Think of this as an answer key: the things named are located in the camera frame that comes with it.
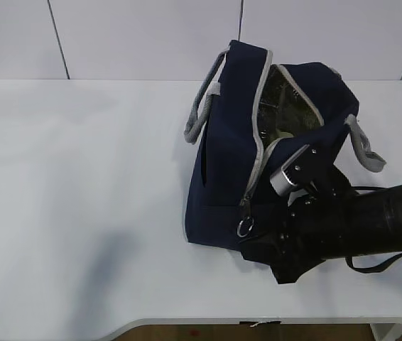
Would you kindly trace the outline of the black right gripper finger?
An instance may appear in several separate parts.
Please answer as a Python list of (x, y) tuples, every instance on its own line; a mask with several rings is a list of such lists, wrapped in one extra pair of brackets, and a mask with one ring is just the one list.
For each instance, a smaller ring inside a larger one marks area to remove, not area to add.
[(286, 255), (276, 263), (271, 264), (270, 268), (278, 284), (291, 284), (324, 262), (325, 260), (316, 257), (292, 254)]
[(247, 261), (272, 266), (283, 258), (281, 243), (277, 233), (267, 232), (255, 236), (247, 236), (239, 240), (239, 251)]

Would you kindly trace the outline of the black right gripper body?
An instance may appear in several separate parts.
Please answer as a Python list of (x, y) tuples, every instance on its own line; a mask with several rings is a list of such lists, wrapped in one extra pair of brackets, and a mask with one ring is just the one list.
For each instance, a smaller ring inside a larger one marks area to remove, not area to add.
[(281, 227), (284, 239), (279, 244), (279, 256), (282, 263), (328, 260), (322, 242), (322, 233), (325, 232), (322, 217), (328, 207), (328, 199), (297, 198), (292, 202)]

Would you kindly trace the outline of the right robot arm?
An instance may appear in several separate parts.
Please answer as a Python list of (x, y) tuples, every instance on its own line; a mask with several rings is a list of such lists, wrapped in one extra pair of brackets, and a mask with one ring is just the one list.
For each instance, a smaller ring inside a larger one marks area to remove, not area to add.
[(359, 187), (341, 180), (329, 197), (297, 197), (239, 246), (244, 259), (270, 266), (279, 284), (295, 283), (330, 259), (344, 259), (361, 274), (381, 273), (402, 258), (402, 185)]

